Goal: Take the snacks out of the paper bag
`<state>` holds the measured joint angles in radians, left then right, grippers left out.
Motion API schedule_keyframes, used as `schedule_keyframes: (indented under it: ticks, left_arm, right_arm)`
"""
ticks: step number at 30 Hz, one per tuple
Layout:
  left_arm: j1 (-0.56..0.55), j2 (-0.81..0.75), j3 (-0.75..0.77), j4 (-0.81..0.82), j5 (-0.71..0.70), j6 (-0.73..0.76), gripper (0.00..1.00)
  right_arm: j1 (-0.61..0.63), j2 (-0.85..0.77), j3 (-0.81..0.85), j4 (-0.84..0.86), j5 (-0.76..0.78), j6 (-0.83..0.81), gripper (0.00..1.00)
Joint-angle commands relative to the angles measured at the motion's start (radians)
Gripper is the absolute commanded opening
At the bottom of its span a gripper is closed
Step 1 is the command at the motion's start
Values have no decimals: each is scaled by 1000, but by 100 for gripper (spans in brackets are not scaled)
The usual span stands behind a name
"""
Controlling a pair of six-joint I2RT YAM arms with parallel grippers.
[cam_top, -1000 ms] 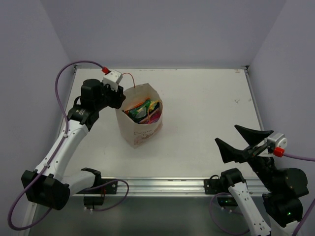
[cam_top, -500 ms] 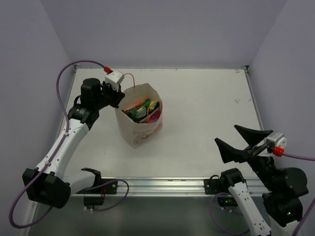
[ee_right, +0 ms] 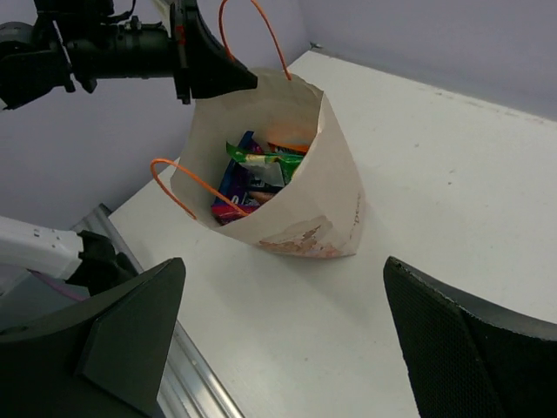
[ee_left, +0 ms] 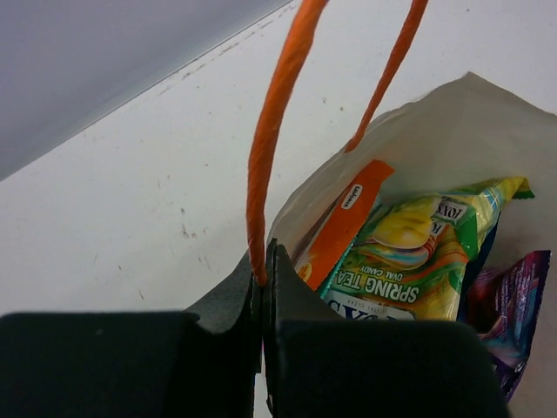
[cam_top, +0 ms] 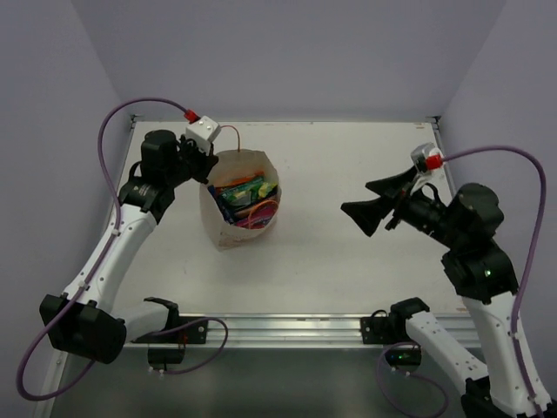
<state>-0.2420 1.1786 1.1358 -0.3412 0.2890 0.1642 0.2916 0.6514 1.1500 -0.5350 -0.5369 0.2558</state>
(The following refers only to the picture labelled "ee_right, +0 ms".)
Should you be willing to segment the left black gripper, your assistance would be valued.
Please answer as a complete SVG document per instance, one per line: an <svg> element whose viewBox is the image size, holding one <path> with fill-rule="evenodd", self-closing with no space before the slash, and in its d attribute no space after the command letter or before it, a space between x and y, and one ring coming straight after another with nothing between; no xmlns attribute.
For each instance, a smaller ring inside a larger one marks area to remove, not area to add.
<svg viewBox="0 0 557 418"><path fill-rule="evenodd" d="M122 24L99 24L86 35L66 39L75 79L92 93L99 79L173 78L177 98L185 105L191 97L255 89L258 77L229 56L205 24L197 2L186 2L186 39L181 11L179 3L170 6L168 26L146 24L132 15Z"/></svg>

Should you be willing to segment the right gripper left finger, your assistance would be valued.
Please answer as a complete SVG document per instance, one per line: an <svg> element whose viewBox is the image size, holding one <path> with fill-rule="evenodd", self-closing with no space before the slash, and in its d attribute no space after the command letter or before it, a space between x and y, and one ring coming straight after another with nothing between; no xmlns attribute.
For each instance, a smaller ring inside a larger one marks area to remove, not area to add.
<svg viewBox="0 0 557 418"><path fill-rule="evenodd" d="M3 417L151 417L185 284L167 260L1 332Z"/></svg>

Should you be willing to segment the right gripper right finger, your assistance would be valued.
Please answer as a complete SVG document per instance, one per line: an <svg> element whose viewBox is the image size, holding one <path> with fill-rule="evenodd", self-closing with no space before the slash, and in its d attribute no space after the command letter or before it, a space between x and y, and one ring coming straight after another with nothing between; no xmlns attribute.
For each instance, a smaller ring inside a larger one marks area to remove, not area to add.
<svg viewBox="0 0 557 418"><path fill-rule="evenodd" d="M422 417L554 417L556 326L389 257L386 296Z"/></svg>

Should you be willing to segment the white paper bag orange handles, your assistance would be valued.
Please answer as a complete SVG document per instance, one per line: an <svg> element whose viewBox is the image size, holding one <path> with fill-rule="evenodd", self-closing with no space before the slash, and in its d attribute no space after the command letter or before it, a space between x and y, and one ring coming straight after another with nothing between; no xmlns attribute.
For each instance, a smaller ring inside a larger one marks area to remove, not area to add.
<svg viewBox="0 0 557 418"><path fill-rule="evenodd" d="M354 255L366 196L326 94L286 68L245 68L195 2L169 12L195 109L161 190L199 224L267 252Z"/></svg>

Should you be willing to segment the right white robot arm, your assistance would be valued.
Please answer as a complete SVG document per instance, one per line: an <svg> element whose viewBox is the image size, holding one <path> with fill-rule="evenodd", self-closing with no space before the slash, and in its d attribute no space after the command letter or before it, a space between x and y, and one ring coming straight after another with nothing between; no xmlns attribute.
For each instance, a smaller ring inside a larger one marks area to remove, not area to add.
<svg viewBox="0 0 557 418"><path fill-rule="evenodd" d="M111 241L1 221L1 261L85 287L90 297L1 333L4 417L150 417L185 265L145 273ZM389 258L388 304L423 417L553 417L556 326Z"/></svg>

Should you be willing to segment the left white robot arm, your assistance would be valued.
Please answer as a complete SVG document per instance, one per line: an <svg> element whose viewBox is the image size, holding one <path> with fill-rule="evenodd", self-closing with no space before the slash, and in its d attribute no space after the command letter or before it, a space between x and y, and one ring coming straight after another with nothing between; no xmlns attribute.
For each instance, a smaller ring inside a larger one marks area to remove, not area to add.
<svg viewBox="0 0 557 418"><path fill-rule="evenodd" d="M148 24L112 1L37 1L33 25L1 26L1 108L56 87L94 92L100 79L172 78L178 100L254 89L258 78L212 35L194 1L173 1L169 22Z"/></svg>

